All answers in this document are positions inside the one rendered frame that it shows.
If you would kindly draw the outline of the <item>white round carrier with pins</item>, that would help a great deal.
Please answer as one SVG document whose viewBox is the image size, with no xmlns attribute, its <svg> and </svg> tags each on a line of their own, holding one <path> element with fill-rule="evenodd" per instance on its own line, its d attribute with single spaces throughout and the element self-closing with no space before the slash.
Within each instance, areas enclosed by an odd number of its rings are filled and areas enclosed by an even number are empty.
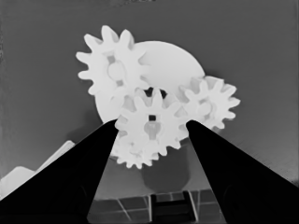
<svg viewBox="0 0 299 224">
<path fill-rule="evenodd" d="M 134 97 L 137 95 L 140 95 L 144 102 L 149 105 L 154 90 L 160 90 L 165 105 L 173 102 L 180 102 L 182 105 L 178 98 L 178 87 L 186 85 L 191 77 L 204 74 L 202 66 L 193 56 L 175 45 L 161 41 L 146 41 L 137 45 L 147 50 L 140 62 L 150 66 L 149 74 L 145 75 L 149 87 L 146 90 L 137 88 L 133 94 L 119 95 L 112 98 L 101 92 L 93 95 L 99 116 L 104 122 L 113 119 L 115 121 L 118 119 L 124 120 L 121 111 L 123 109 L 135 111 Z M 182 109 L 178 114 L 188 117 Z M 116 139 L 124 135 L 125 132 L 119 131 Z"/>
</svg>

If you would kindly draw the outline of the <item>small white toothed gear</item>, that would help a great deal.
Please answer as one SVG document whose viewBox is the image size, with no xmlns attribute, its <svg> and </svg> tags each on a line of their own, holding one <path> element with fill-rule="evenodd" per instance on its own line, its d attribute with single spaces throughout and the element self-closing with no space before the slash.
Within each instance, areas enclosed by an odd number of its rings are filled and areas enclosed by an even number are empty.
<svg viewBox="0 0 299 224">
<path fill-rule="evenodd" d="M 159 160 L 159 155 L 167 154 L 166 146 L 158 141 L 142 137 L 137 140 L 117 138 L 110 152 L 110 157 L 116 158 L 117 164 L 125 164 L 130 169 L 135 166 L 141 170 L 144 165 L 151 166 L 153 161 Z"/>
<path fill-rule="evenodd" d="M 188 99 L 183 108 L 191 120 L 210 130 L 223 130 L 223 121 L 235 118 L 231 109 L 240 104 L 240 100 L 234 97 L 236 86 L 225 83 L 222 78 L 193 77 L 190 89 L 183 85 L 179 88 Z"/>
</svg>

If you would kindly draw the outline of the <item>large white toothed gear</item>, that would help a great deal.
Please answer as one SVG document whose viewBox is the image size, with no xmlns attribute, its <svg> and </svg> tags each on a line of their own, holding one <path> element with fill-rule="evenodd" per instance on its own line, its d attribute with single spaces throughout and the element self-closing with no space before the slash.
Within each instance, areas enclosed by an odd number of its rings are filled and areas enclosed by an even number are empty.
<svg viewBox="0 0 299 224">
<path fill-rule="evenodd" d="M 124 29 L 117 35 L 108 25 L 103 25 L 101 38 L 91 34 L 83 38 L 91 51 L 76 53 L 76 58 L 88 66 L 87 70 L 78 73 L 78 77 L 93 83 L 88 89 L 89 94 L 101 92 L 112 98 L 150 86 L 145 79 L 150 66 L 140 62 L 147 50 L 136 44 L 130 31 Z"/>
</svg>

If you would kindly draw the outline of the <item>white thin T-shaped piece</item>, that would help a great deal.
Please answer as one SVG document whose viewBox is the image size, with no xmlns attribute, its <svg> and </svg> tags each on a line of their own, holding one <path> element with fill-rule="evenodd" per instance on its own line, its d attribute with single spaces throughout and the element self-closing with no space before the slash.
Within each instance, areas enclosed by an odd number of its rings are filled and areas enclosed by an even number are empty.
<svg viewBox="0 0 299 224">
<path fill-rule="evenodd" d="M 25 182 L 27 182 L 30 178 L 48 167 L 59 157 L 63 156 L 65 152 L 70 150 L 74 145 L 75 143 L 73 141 L 67 140 L 36 170 L 31 170 L 23 166 L 17 166 L 7 175 L 0 178 L 0 201 L 6 198 L 11 192 L 19 188 Z"/>
</svg>

